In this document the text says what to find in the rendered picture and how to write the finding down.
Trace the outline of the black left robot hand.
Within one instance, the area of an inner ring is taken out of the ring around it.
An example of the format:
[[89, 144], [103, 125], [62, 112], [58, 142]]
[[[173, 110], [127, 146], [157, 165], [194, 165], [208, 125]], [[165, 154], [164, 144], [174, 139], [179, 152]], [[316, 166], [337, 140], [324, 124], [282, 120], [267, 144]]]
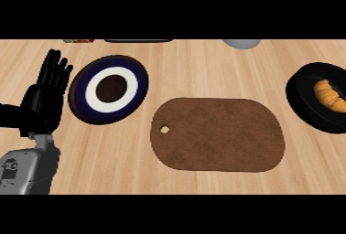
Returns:
[[71, 70], [72, 65], [60, 57], [60, 51], [50, 49], [21, 105], [0, 103], [0, 127], [18, 128], [22, 137], [50, 134], [59, 125]]

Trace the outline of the brown cutting board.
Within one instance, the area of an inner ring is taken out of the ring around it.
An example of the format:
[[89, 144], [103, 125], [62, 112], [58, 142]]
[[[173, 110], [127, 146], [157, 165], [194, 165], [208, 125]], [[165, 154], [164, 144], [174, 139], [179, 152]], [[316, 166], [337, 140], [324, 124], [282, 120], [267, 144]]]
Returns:
[[154, 113], [149, 141], [162, 164], [191, 171], [266, 172], [285, 151], [276, 117], [247, 99], [171, 99]]

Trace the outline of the black pot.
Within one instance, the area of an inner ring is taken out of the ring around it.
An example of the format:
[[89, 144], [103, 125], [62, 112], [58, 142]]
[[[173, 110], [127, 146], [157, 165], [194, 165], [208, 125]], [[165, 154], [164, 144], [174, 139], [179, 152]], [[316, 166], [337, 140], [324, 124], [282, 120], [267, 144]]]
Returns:
[[287, 100], [299, 118], [327, 133], [346, 133], [346, 113], [333, 112], [318, 101], [313, 86], [328, 80], [338, 96], [346, 100], [346, 69], [328, 63], [309, 63], [287, 82]]

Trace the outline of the orange croissant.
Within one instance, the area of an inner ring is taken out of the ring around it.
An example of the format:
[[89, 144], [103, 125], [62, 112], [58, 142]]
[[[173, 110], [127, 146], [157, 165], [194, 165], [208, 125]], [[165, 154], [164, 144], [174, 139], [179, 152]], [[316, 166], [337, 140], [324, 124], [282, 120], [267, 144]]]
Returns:
[[333, 112], [346, 113], [346, 100], [338, 96], [328, 80], [319, 80], [313, 85], [315, 97], [321, 105]]

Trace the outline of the blue and white plate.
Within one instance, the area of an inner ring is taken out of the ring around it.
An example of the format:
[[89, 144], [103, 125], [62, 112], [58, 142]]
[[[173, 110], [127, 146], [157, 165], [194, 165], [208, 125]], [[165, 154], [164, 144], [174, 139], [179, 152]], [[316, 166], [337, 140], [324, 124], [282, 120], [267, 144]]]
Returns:
[[86, 123], [114, 123], [134, 112], [148, 89], [149, 74], [134, 58], [123, 55], [97, 58], [71, 82], [71, 112]]

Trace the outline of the dark flat tray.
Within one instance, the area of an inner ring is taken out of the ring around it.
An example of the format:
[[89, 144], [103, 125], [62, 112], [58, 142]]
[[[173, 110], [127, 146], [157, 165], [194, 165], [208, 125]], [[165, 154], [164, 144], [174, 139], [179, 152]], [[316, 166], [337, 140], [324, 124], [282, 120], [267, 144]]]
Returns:
[[173, 39], [105, 39], [108, 43], [165, 43]]

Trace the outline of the grey round object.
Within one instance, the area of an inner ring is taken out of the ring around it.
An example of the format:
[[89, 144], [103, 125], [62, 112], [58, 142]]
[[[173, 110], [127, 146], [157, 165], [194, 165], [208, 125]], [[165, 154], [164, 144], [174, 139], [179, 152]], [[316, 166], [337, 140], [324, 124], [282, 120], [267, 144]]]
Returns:
[[259, 39], [225, 39], [223, 42], [236, 49], [251, 49], [260, 43]]

